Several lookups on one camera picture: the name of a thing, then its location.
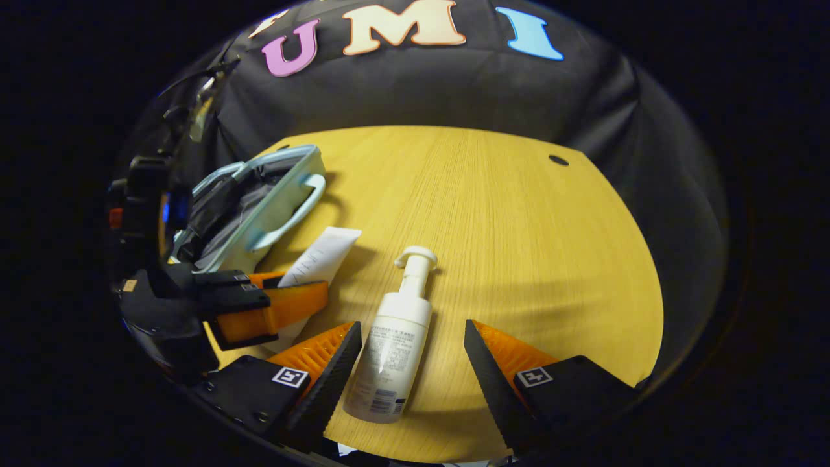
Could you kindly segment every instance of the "wooden table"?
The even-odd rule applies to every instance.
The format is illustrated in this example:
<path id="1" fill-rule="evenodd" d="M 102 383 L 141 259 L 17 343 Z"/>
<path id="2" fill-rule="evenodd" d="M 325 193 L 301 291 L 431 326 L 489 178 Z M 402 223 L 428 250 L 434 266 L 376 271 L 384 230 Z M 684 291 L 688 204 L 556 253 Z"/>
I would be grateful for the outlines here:
<path id="1" fill-rule="evenodd" d="M 438 256 L 427 283 L 432 324 L 403 418 L 357 420 L 341 398 L 328 438 L 419 462 L 508 455 L 464 351 L 467 318 L 559 359 L 588 356 L 631 386 L 651 372 L 663 327 L 657 272 L 634 219 L 582 153 L 431 126 L 323 131 L 266 152 L 286 144 L 320 147 L 328 187 L 257 272 L 288 269 L 327 226 L 363 230 L 331 284 L 329 306 L 298 341 L 360 320 L 365 342 L 381 297 L 400 286 L 394 259 L 408 245 Z M 220 352 L 222 365 L 242 353 L 272 355 L 264 347 Z"/>

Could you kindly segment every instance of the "foam pump bottle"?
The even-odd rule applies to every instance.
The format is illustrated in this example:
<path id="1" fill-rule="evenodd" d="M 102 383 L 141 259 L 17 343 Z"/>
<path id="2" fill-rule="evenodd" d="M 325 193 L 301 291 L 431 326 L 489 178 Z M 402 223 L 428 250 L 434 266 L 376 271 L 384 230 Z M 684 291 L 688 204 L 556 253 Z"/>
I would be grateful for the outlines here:
<path id="1" fill-rule="evenodd" d="M 344 409 L 373 423 L 394 423 L 407 403 L 427 338 L 432 306 L 423 299 L 427 275 L 437 265 L 435 253 L 408 247 L 395 260 L 404 268 L 397 292 L 383 296 L 358 362 Z"/>

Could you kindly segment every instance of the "beige letter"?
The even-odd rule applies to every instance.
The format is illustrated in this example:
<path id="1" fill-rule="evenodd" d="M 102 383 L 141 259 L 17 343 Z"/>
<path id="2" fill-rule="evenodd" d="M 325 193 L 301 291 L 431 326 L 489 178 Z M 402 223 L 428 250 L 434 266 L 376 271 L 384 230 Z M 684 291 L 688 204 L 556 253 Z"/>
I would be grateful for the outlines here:
<path id="1" fill-rule="evenodd" d="M 401 45 L 407 33 L 417 23 L 413 42 L 422 46 L 457 46 L 466 37 L 456 31 L 450 8 L 452 0 L 416 0 L 401 14 L 395 14 L 380 5 L 369 5 L 347 12 L 344 19 L 352 20 L 352 42 L 343 49 L 345 55 L 359 55 L 380 47 L 372 38 L 374 29 L 387 42 Z"/>

